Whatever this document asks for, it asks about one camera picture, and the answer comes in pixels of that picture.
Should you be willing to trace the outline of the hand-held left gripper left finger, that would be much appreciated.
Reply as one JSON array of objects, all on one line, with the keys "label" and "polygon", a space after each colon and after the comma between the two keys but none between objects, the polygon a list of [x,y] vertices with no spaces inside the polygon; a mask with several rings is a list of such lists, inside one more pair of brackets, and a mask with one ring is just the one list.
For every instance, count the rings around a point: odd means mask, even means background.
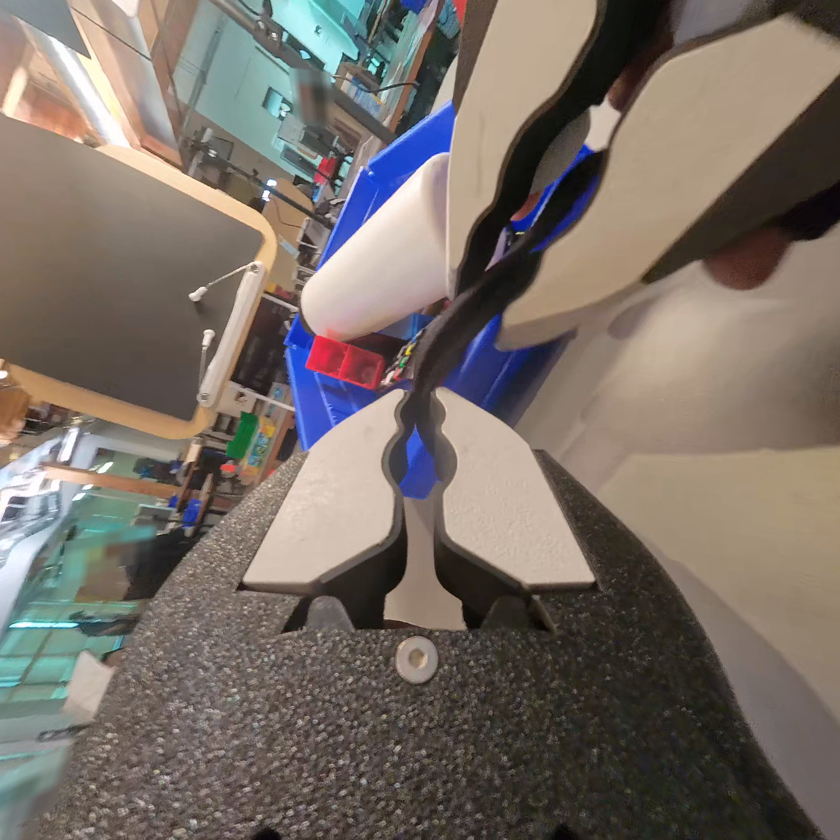
[{"label": "hand-held left gripper left finger", "polygon": [[395,389],[312,446],[241,581],[255,592],[313,594],[393,545],[402,493],[390,457],[407,393]]}]

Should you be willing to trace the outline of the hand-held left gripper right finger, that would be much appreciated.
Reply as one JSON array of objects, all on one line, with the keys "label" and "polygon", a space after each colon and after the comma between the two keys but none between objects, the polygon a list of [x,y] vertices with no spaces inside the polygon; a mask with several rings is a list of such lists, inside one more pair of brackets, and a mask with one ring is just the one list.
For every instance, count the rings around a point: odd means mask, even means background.
[{"label": "hand-held left gripper right finger", "polygon": [[444,541],[523,592],[587,588],[595,576],[529,445],[445,387],[440,419]]}]

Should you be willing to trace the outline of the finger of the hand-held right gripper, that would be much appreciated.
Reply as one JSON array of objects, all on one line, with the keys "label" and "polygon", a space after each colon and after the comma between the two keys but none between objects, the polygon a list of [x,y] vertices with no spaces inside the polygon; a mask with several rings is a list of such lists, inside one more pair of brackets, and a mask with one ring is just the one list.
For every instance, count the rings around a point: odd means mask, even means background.
[{"label": "finger of the hand-held right gripper", "polygon": [[838,184],[838,15],[776,14],[654,64],[535,222],[497,345],[546,343]]},{"label": "finger of the hand-held right gripper", "polygon": [[448,283],[490,261],[551,143],[631,56],[629,1],[468,2],[448,163]]}]

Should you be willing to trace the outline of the blue plastic bin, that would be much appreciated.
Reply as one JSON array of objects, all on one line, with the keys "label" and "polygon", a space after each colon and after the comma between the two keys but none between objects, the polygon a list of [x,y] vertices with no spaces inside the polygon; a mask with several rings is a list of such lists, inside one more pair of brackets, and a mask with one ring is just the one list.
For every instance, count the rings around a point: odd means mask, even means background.
[{"label": "blue plastic bin", "polygon": [[[419,165],[431,158],[432,152],[448,151],[454,124],[454,107],[448,102],[362,167],[323,252],[322,263],[333,257]],[[500,322],[495,318],[475,337],[445,385],[512,425],[572,341],[574,332],[567,332],[552,343],[500,351],[495,347]],[[333,427],[376,398],[372,390],[309,369],[313,342],[313,336],[296,316],[286,338],[286,363],[303,450],[310,449]]]}]

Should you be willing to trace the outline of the person's right hand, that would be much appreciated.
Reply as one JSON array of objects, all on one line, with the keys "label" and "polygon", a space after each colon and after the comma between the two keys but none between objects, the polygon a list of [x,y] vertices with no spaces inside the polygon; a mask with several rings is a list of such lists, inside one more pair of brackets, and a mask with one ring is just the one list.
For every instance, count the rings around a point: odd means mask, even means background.
[{"label": "person's right hand", "polygon": [[[606,99],[623,113],[652,62],[642,58],[629,64],[612,84]],[[717,284],[736,291],[761,286],[775,272],[792,245],[780,227],[762,227],[732,240],[726,247],[701,262]]]}]

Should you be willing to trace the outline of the green box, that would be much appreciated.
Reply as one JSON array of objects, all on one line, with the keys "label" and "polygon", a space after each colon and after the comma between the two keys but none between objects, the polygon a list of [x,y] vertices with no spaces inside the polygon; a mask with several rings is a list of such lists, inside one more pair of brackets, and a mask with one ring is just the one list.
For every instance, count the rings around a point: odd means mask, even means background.
[{"label": "green box", "polygon": [[226,456],[232,460],[244,458],[258,430],[259,417],[253,413],[242,412],[239,416],[236,433],[227,443]]}]

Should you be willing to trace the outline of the red hollow plastic block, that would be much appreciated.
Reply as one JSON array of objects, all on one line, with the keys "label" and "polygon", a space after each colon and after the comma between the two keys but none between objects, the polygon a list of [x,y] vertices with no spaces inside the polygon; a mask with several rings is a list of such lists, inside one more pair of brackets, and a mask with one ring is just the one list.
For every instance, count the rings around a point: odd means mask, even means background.
[{"label": "red hollow plastic block", "polygon": [[317,335],[311,344],[306,369],[375,391],[382,382],[385,358],[373,351]]}]

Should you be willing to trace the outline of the black remote control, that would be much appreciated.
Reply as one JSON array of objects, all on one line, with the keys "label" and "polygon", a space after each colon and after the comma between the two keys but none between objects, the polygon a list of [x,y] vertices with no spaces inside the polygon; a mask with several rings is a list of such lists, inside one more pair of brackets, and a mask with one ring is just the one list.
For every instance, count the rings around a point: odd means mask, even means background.
[{"label": "black remote control", "polygon": [[387,391],[393,387],[403,386],[405,382],[413,379],[415,357],[419,353],[426,332],[427,328],[419,330],[397,352],[392,362],[383,371],[379,384],[380,390]]}]

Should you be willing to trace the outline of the white bar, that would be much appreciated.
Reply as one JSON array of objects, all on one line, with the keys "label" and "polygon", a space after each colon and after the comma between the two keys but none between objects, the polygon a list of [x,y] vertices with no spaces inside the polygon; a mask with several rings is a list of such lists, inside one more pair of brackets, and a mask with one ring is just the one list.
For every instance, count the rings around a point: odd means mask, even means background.
[{"label": "white bar", "polygon": [[236,290],[233,308],[220,338],[217,338],[212,329],[205,329],[203,332],[196,392],[196,402],[200,407],[214,407],[228,381],[240,352],[240,344],[250,330],[265,288],[266,267],[255,259],[197,288],[188,297],[191,302],[198,304],[212,288],[236,277],[237,274],[241,274],[242,277]]}]

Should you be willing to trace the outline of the white plastic bottle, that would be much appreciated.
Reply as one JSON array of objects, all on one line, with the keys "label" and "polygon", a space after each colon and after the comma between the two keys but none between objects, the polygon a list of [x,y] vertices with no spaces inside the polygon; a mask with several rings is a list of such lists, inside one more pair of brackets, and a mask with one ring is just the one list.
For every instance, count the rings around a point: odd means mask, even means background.
[{"label": "white plastic bottle", "polygon": [[349,341],[449,297],[449,153],[426,161],[307,281],[307,331]]}]

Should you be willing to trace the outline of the black panel with wooden rim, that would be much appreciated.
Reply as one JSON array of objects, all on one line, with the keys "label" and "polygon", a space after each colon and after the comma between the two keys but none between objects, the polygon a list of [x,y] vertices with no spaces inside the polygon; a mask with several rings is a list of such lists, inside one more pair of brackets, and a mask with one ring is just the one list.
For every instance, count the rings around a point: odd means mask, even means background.
[{"label": "black panel with wooden rim", "polygon": [[268,222],[135,149],[4,116],[1,182],[2,396],[162,438],[204,430],[235,366],[200,407],[203,332],[220,338],[242,275],[188,297],[255,259],[267,283]]}]

